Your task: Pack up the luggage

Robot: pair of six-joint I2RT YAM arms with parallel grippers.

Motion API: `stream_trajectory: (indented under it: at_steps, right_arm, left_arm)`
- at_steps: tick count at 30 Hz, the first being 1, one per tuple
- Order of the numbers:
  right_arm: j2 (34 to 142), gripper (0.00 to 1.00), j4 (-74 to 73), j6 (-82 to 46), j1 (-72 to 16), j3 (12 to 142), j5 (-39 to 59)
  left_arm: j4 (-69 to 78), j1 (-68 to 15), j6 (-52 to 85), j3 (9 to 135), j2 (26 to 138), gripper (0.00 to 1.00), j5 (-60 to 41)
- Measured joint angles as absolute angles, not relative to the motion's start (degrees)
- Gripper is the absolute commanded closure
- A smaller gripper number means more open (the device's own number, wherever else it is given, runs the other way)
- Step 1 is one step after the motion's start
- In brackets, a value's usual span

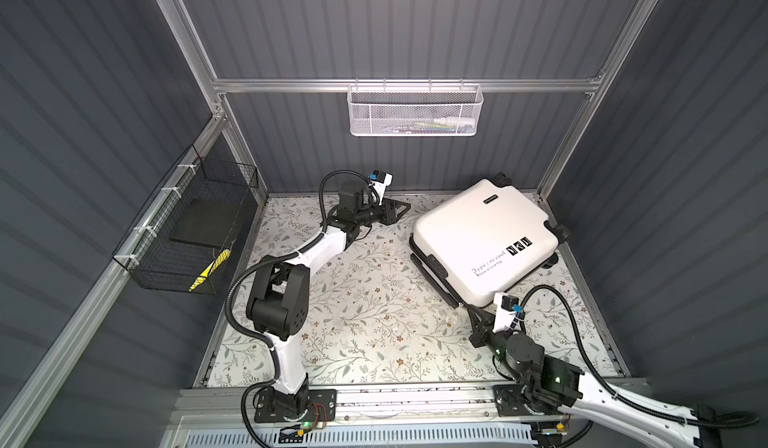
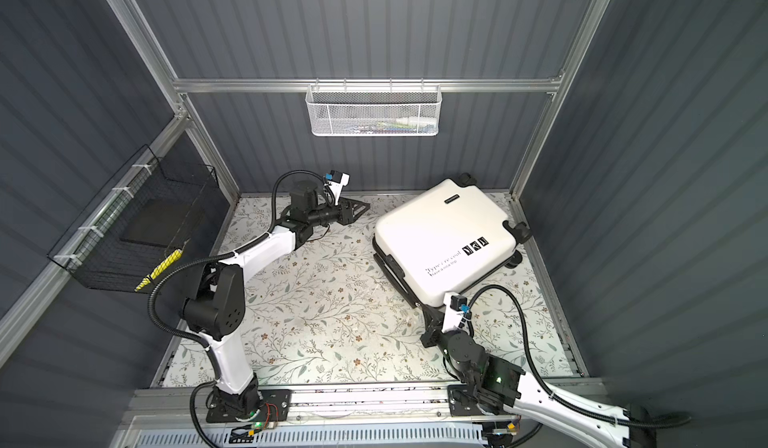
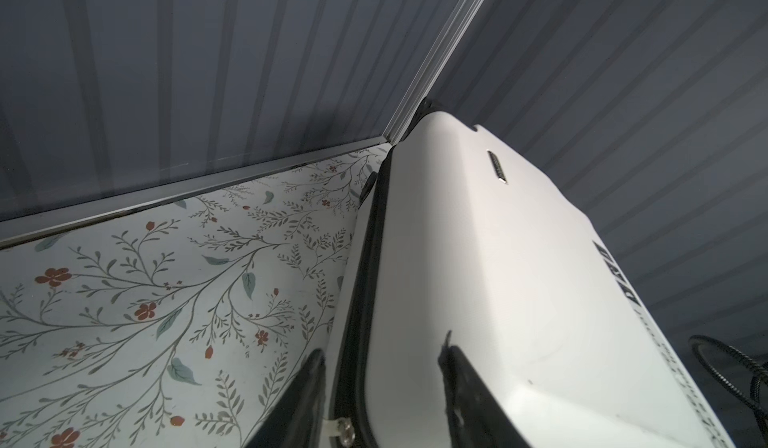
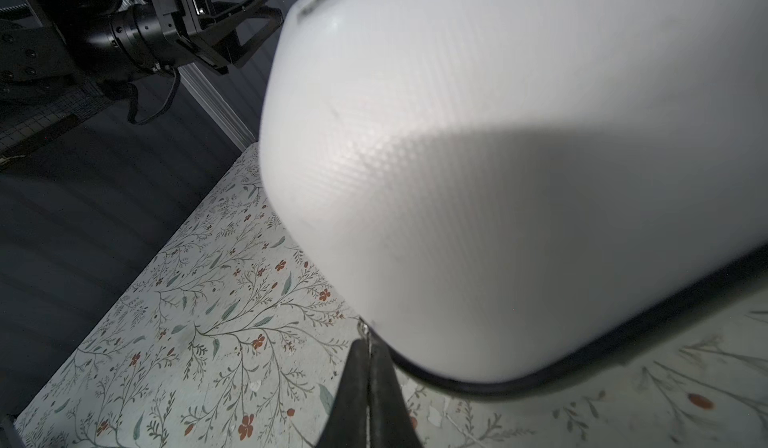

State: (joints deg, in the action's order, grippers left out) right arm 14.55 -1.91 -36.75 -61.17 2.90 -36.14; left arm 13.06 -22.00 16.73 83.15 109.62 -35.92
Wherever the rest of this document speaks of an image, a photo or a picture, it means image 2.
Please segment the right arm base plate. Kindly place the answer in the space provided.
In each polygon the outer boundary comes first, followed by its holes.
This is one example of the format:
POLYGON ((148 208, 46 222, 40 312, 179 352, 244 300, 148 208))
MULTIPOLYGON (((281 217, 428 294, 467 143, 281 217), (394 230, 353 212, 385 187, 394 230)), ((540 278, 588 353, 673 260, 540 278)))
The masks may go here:
POLYGON ((515 387, 495 381, 474 389, 466 384, 449 385, 447 395, 450 413, 456 417, 502 415, 521 397, 515 387))

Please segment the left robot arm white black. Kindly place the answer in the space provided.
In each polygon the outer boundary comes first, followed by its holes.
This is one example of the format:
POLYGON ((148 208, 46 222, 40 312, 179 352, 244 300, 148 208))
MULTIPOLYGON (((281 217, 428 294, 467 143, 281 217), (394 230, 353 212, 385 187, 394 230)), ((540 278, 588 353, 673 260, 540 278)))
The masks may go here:
POLYGON ((245 317, 245 283, 271 263, 306 244, 318 226, 350 225, 370 205, 344 198, 349 175, 332 170, 301 181, 290 191, 290 203, 277 210, 271 200, 271 220, 265 232, 217 259, 200 261, 191 271, 200 275, 196 291, 182 308, 182 319, 198 336, 214 369, 217 406, 236 419, 251 420, 264 405, 258 380, 244 351, 241 324, 245 317))

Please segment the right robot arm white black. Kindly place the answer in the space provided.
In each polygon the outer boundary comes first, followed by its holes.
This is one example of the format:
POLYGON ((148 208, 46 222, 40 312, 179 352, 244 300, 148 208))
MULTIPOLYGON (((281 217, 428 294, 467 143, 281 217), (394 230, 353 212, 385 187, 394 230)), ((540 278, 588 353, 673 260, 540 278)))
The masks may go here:
POLYGON ((631 410, 592 401, 537 381, 532 372, 489 354, 459 327, 460 314, 421 308, 421 342, 435 347, 458 383, 449 387, 452 413, 519 415, 588 447, 655 447, 653 428, 630 427, 631 410))

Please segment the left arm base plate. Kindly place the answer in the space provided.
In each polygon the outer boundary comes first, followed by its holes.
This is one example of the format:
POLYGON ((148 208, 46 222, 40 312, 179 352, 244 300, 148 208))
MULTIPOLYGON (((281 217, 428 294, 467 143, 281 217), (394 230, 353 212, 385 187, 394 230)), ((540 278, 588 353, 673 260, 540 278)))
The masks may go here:
POLYGON ((284 389, 255 389, 235 395, 214 388, 205 401, 205 420, 212 424, 286 421, 291 395, 284 389))

